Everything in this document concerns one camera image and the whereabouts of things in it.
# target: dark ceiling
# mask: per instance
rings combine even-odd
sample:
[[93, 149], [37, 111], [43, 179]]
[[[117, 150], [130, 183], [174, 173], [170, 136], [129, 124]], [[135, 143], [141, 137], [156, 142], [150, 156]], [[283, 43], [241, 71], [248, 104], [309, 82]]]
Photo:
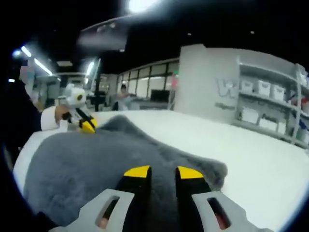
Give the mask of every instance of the dark ceiling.
[[[87, 57], [76, 46], [80, 31], [126, 14], [124, 3], [105, 0], [87, 9], [78, 6], [74, 12], [57, 8], [54, 15], [38, 20], [31, 44], [43, 54], [42, 59], [51, 60], [50, 66], [56, 72], [80, 71], [81, 59]], [[183, 45], [203, 43], [206, 47], [266, 52], [308, 69], [308, 21], [303, 6], [276, 0], [162, 0], [151, 12], [130, 21], [125, 52], [95, 55], [102, 58], [104, 73], [120, 73], [178, 57]], [[74, 65], [58, 67], [56, 61], [61, 60], [70, 60]]]

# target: gray fur fabric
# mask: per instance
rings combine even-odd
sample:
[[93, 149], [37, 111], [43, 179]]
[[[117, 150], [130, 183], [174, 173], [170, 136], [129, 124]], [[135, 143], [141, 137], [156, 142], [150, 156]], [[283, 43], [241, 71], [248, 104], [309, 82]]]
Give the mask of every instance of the gray fur fabric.
[[224, 163], [158, 142], [125, 116], [115, 116], [96, 134], [59, 133], [45, 139], [29, 166], [24, 197], [35, 213], [66, 226], [88, 201], [115, 188], [125, 171], [143, 165], [152, 168], [148, 231], [156, 232], [179, 231], [177, 166], [202, 172], [212, 190], [220, 190], [227, 175]]

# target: fluorescent light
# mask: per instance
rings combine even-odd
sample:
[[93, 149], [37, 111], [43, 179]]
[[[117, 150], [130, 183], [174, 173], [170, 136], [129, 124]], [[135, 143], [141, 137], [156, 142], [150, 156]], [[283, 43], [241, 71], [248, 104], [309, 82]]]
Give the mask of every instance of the fluorescent light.
[[86, 76], [88, 76], [91, 73], [91, 70], [92, 70], [94, 65], [95, 65], [95, 63], [93, 61], [89, 64], [87, 72], [86, 72]]
[[21, 50], [27, 55], [27, 57], [31, 57], [32, 56], [32, 54], [28, 51], [28, 49], [26, 49], [25, 46], [22, 46]]
[[53, 75], [51, 71], [49, 71], [44, 65], [41, 64], [37, 59], [34, 59], [34, 63], [36, 63], [41, 69], [47, 72], [50, 76]]
[[12, 55], [13, 55], [13, 57], [17, 58], [17, 57], [19, 57], [21, 55], [21, 51], [20, 50], [15, 50], [15, 51], [13, 51]]
[[158, 2], [159, 0], [131, 0], [129, 3], [129, 10], [133, 13], [140, 13]]

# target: person's arm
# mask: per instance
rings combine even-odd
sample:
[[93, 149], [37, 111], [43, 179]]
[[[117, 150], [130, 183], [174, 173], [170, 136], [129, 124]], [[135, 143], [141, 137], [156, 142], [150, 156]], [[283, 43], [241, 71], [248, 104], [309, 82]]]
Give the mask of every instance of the person's arm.
[[6, 101], [7, 111], [14, 116], [16, 127], [27, 137], [37, 131], [57, 128], [62, 114], [67, 112], [64, 106], [52, 106], [40, 113], [20, 80], [10, 83]]

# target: gray gripper finger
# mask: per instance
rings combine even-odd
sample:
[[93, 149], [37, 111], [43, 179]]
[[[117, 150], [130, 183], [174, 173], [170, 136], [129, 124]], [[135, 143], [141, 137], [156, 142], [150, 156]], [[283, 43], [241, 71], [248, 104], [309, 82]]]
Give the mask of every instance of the gray gripper finger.
[[235, 202], [218, 191], [193, 194], [193, 201], [202, 220], [205, 232], [221, 232], [219, 223], [211, 208], [210, 201], [217, 201], [229, 221], [225, 232], [272, 232], [270, 229], [260, 229], [247, 220], [246, 211]]
[[122, 232], [133, 198], [133, 193], [106, 189], [81, 208], [79, 217], [74, 222], [66, 227], [53, 228], [49, 232], [102, 232], [98, 224], [113, 200], [118, 202], [112, 211], [105, 232]]

